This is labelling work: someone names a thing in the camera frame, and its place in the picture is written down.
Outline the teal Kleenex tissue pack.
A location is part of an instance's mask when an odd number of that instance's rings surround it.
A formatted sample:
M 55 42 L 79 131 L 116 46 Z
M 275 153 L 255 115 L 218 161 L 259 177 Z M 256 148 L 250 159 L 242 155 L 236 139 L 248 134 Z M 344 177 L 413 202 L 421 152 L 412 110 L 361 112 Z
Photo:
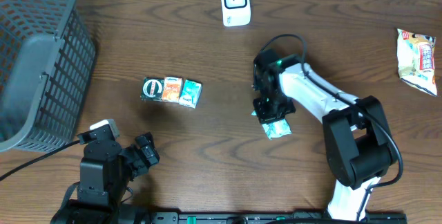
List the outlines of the teal Kleenex tissue pack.
M 198 104 L 200 94 L 202 92 L 202 84 L 191 80 L 186 80 L 182 88 L 179 104 L 195 108 Z

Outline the orange Kleenex tissue pack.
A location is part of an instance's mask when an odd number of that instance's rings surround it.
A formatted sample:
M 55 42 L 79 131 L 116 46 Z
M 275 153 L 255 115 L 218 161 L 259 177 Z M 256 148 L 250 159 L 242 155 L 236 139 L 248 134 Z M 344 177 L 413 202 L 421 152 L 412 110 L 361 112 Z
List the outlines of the orange Kleenex tissue pack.
M 165 77 L 162 101 L 178 103 L 182 90 L 182 83 L 183 79 L 180 77 Z

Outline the yellow wet wipes pack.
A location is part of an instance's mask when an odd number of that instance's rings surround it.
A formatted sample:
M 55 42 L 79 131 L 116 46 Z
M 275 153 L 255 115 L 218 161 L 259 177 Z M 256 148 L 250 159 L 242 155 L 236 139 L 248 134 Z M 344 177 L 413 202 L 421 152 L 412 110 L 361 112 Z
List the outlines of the yellow wet wipes pack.
M 436 97 L 434 49 L 436 37 L 397 29 L 398 76 L 401 81 Z

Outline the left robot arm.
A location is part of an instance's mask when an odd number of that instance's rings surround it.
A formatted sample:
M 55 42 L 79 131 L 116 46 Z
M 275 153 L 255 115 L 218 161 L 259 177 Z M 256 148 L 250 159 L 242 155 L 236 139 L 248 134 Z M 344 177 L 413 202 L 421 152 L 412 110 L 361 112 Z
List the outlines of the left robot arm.
M 153 136 L 145 133 L 135 144 L 123 148 L 113 134 L 89 131 L 79 135 L 86 141 L 80 162 L 80 181 L 65 193 L 51 223 L 150 223 L 145 209 L 127 205 L 128 183 L 147 174 L 160 161 Z

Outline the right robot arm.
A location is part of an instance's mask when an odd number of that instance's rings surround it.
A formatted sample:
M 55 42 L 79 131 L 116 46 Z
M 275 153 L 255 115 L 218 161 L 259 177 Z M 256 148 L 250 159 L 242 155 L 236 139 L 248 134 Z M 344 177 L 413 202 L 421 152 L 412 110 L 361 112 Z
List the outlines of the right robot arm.
M 327 163 L 336 178 L 327 207 L 332 219 L 365 221 L 368 189 L 379 183 L 398 153 L 381 103 L 359 99 L 318 76 L 298 55 L 281 58 L 273 49 L 253 61 L 254 87 L 260 97 L 253 107 L 260 124 L 281 127 L 295 103 L 323 126 Z

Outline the light green tissue pack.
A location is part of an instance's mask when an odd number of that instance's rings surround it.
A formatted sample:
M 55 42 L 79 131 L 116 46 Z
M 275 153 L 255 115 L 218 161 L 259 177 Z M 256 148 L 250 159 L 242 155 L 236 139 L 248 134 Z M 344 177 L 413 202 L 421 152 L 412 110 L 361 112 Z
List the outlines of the light green tissue pack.
M 270 140 L 292 134 L 289 123 L 285 118 L 270 124 L 262 124 L 262 128 Z

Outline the green Zam-Buk box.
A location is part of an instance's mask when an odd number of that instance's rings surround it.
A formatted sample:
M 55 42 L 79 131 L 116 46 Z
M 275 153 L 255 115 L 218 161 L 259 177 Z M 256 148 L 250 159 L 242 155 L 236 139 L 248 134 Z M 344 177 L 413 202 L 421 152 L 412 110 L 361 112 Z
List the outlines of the green Zam-Buk box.
M 164 79 L 145 77 L 140 98 L 143 101 L 162 101 L 164 92 Z

